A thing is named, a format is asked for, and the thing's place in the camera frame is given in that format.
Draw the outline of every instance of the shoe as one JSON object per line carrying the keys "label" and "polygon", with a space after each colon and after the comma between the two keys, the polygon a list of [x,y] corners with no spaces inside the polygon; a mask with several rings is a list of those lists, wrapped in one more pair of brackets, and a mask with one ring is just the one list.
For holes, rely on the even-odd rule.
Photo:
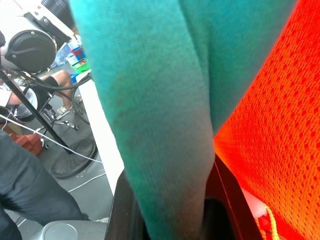
{"label": "shoe", "polygon": [[71,107],[69,108],[66,108],[64,105],[62,105],[60,108],[58,108],[56,111],[62,115],[64,113],[66,113],[67,111],[71,110],[72,109],[72,104],[71,104]]}
{"label": "shoe", "polygon": [[109,223],[109,217],[105,217],[99,220],[95,220],[94,222],[98,222],[98,223]]}
{"label": "shoe", "polygon": [[81,95],[78,95],[78,96],[75,96],[74,97],[74,100],[77,104],[81,103],[83,100],[82,100],[82,96]]}
{"label": "shoe", "polygon": [[88,214],[83,212],[82,215],[83,215],[85,221],[90,221]]}

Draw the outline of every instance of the teal fabric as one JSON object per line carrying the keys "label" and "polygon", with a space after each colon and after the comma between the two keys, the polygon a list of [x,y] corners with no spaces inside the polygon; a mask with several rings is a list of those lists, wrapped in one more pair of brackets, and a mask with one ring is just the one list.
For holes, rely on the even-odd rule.
{"label": "teal fabric", "polygon": [[151,239],[199,237],[214,134],[251,84],[294,3],[71,1]]}

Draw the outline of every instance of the red brick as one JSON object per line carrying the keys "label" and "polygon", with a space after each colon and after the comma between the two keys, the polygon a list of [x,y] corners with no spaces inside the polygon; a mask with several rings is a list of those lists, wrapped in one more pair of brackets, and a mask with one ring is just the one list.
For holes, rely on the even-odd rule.
{"label": "red brick", "polygon": [[19,144],[20,146],[23,146],[26,142],[28,142],[28,138],[24,135],[18,136],[17,139],[15,140],[15,142],[17,144]]}
{"label": "red brick", "polygon": [[30,134],[30,135],[26,135],[26,137],[28,138],[32,146],[35,145],[37,141],[40,141],[41,139],[41,137],[38,134]]}
{"label": "red brick", "polygon": [[24,149],[27,149],[28,151],[30,151],[33,146],[30,142],[26,142],[23,146],[22,146]]}
{"label": "red brick", "polygon": [[42,146],[41,146],[41,142],[39,143],[36,143],[32,149],[31,149],[31,152],[34,154],[34,155],[38,155],[39,153],[41,153],[42,151]]}
{"label": "red brick", "polygon": [[14,133],[10,133],[9,136],[13,141],[15,141],[17,139],[17,135]]}

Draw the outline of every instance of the dark jeans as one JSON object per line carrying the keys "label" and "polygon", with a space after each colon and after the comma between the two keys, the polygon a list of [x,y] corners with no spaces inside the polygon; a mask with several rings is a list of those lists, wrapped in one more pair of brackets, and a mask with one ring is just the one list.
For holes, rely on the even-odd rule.
{"label": "dark jeans", "polygon": [[87,220],[41,161],[0,130],[0,238],[21,240],[17,225],[4,209],[42,226],[58,220]]}

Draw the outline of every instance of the plastic container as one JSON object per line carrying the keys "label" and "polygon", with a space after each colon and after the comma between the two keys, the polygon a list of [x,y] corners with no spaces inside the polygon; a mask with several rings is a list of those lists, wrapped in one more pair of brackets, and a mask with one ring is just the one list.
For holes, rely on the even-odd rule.
{"label": "plastic container", "polygon": [[76,77],[79,75],[79,73],[71,73],[71,80],[72,80],[72,84],[75,84],[77,82]]}
{"label": "plastic container", "polygon": [[68,56],[66,56],[66,60],[71,66],[79,61],[73,53],[69,53]]}
{"label": "plastic container", "polygon": [[81,59],[77,63],[71,66],[78,74],[84,73],[90,70],[88,60],[86,58]]}
{"label": "plastic container", "polygon": [[65,64],[67,60],[67,56],[70,54],[71,48],[69,45],[65,44],[62,46],[59,51],[55,54],[54,62],[51,64],[50,68],[53,69],[56,66],[61,66]]}
{"label": "plastic container", "polygon": [[81,59],[85,59],[86,58],[84,50],[83,50],[83,48],[81,46],[78,46],[78,47],[72,49],[71,53],[73,53],[79,61]]}

